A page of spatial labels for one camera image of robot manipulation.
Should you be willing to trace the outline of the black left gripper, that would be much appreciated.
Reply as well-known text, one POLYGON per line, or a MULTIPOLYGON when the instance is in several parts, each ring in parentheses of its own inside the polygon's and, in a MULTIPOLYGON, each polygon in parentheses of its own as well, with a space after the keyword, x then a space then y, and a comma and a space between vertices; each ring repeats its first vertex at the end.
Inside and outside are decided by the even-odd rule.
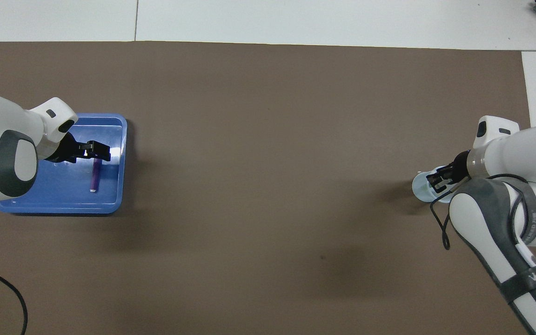
POLYGON ((77 141, 70 132, 66 133, 58 144, 56 163, 64 161, 76 163, 78 158, 111 161, 110 146, 98 141, 88 141, 87 154, 83 146, 85 146, 85 143, 77 141))

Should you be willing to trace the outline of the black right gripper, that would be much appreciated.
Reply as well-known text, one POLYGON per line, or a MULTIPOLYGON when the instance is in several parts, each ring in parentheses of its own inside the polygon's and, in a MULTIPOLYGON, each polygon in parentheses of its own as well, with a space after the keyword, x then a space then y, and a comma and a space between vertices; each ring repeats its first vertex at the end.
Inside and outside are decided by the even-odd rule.
POLYGON ((468 172, 468 155, 470 151, 463 151, 456 155, 452 166, 441 166, 427 175, 427 180, 432 184, 435 193, 442 194, 453 187, 464 178, 470 178, 468 172))

